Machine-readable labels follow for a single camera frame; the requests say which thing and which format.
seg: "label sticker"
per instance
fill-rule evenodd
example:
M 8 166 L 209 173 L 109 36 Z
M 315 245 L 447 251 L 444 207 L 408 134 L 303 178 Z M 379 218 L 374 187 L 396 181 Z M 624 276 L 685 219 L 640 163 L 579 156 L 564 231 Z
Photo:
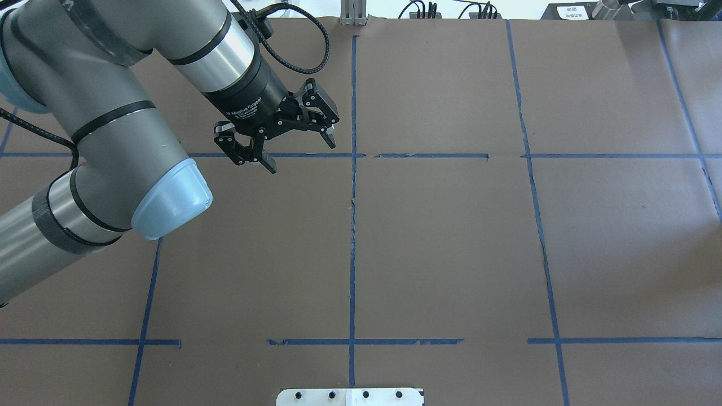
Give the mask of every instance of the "label sticker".
M 589 20 L 584 6 L 559 6 L 557 12 L 562 20 Z

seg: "light blue joint cap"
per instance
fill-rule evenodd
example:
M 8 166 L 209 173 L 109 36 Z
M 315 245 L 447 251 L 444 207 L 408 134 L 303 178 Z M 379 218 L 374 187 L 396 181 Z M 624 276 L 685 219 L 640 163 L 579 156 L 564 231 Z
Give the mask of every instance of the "light blue joint cap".
M 213 194 L 188 158 L 171 168 L 141 200 L 131 226 L 146 239 L 157 240 L 191 221 L 213 202 Z
M 15 4 L 14 6 L 10 6 L 7 9 L 0 11 L 0 20 L 2 20 L 2 17 L 5 14 L 12 12 L 12 10 L 20 6 L 22 6 L 22 4 Z M 1 29 L 2 27 L 0 27 L 0 39 L 2 37 Z M 22 86 L 20 86 L 20 83 L 17 82 L 10 71 L 10 66 L 7 64 L 5 52 L 2 47 L 0 47 L 0 92 L 3 96 L 5 96 L 5 100 L 7 100 L 8 103 L 15 105 L 22 110 L 38 114 L 50 113 L 49 108 L 38 103 L 34 98 L 28 95 Z

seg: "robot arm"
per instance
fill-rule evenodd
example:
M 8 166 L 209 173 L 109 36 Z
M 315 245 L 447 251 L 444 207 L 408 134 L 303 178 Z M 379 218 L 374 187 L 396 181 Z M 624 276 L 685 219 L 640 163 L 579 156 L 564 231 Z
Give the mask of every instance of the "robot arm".
M 331 98 L 313 79 L 289 92 L 259 51 L 272 32 L 266 15 L 240 11 L 233 17 L 220 0 L 30 0 L 0 12 L 3 93 L 52 112 L 85 159 L 0 217 L 0 305 L 132 228 L 157 239 L 211 204 L 195 162 L 129 69 L 148 50 L 227 117 L 214 140 L 236 165 L 274 172 L 264 142 L 291 129 L 334 146 Z

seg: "vertical blue tape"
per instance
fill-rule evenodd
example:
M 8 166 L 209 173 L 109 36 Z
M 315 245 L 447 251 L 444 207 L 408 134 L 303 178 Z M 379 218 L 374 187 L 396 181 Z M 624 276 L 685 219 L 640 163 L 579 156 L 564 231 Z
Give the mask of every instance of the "vertical blue tape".
M 702 155 L 702 148 L 700 147 L 700 141 L 697 138 L 697 132 L 695 131 L 695 126 L 692 125 L 692 119 L 690 118 L 690 111 L 687 109 L 687 102 L 684 101 L 684 96 L 682 95 L 682 89 L 679 86 L 679 81 L 677 80 L 677 73 L 674 71 L 674 65 L 672 65 L 672 60 L 669 57 L 669 49 L 667 48 L 667 41 L 664 39 L 664 31 L 662 30 L 662 22 L 661 20 L 657 20 L 657 32 L 659 32 L 659 40 L 662 43 L 662 50 L 664 51 L 664 58 L 667 61 L 667 66 L 669 67 L 669 73 L 672 76 L 672 83 L 674 83 L 674 89 L 677 91 L 677 97 L 679 98 L 679 103 L 682 105 L 682 112 L 684 113 L 684 120 L 687 122 L 687 128 L 690 129 L 690 134 L 692 135 L 692 142 L 695 145 L 695 150 L 697 151 L 697 156 L 700 159 L 700 164 L 702 166 L 702 172 L 705 175 L 705 180 L 707 181 L 707 187 L 710 189 L 710 194 L 712 195 L 712 202 L 715 205 L 715 211 L 717 212 L 717 218 L 720 220 L 720 223 L 722 223 L 722 209 L 720 208 L 720 202 L 717 197 L 717 192 L 715 191 L 715 186 L 712 184 L 712 178 L 710 178 L 710 172 L 707 170 L 707 163 L 705 162 L 705 158 Z
M 351 272 L 349 281 L 349 388 L 356 386 L 356 41 L 351 44 Z
M 549 273 L 549 261 L 547 259 L 547 243 L 544 240 L 544 228 L 542 227 L 542 214 L 539 210 L 539 199 L 536 195 L 536 184 L 534 183 L 534 167 L 531 161 L 531 148 L 529 147 L 529 136 L 526 131 L 526 122 L 521 108 L 521 89 L 519 87 L 519 75 L 516 69 L 516 56 L 514 54 L 514 41 L 511 35 L 511 24 L 506 21 L 506 33 L 509 40 L 509 54 L 511 55 L 511 69 L 514 74 L 514 87 L 516 88 L 516 102 L 519 108 L 519 122 L 521 131 L 524 134 L 524 150 L 526 152 L 526 167 L 529 171 L 529 184 L 531 186 L 531 198 L 534 201 L 534 215 L 536 216 L 536 231 L 539 234 L 541 252 L 544 255 L 544 274 L 547 277 L 547 297 L 549 299 L 549 313 L 552 317 L 552 329 L 554 330 L 554 346 L 557 350 L 557 365 L 559 367 L 559 379 L 562 387 L 562 398 L 564 405 L 569 406 L 569 391 L 567 390 L 567 376 L 564 368 L 564 356 L 562 355 L 562 343 L 559 336 L 559 324 L 557 322 L 557 309 L 554 305 L 554 291 L 552 289 L 552 276 Z
M 17 116 L 17 110 L 18 108 L 14 108 L 12 110 L 12 115 Z M 12 131 L 12 123 L 8 121 L 7 128 L 5 129 L 5 135 L 2 137 L 2 142 L 0 142 L 0 158 L 2 158 L 3 153 L 5 153 L 5 147 L 7 146 L 7 140 L 10 139 L 10 132 Z
M 160 262 L 160 249 L 163 244 L 163 238 L 158 239 L 158 245 L 155 249 L 155 260 L 153 261 L 153 273 L 150 277 L 150 287 L 148 288 L 148 299 L 145 302 L 145 314 L 143 315 L 143 327 L 140 331 L 140 342 L 138 344 L 138 353 L 136 355 L 136 365 L 133 372 L 133 381 L 131 382 L 131 393 L 128 398 L 128 406 L 135 404 L 136 390 L 138 389 L 138 378 L 140 377 L 140 366 L 143 361 L 143 350 L 146 344 L 146 336 L 148 334 L 148 321 L 150 321 L 150 309 L 153 305 L 153 293 L 155 292 L 155 281 L 158 277 L 158 264 Z

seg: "white bracket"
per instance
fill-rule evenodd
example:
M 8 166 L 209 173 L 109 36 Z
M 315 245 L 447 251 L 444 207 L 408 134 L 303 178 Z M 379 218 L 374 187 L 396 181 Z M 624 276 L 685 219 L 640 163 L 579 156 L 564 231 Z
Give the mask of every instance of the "white bracket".
M 286 389 L 276 406 L 424 406 L 424 389 Z
M 366 25 L 366 0 L 341 0 L 341 25 Z

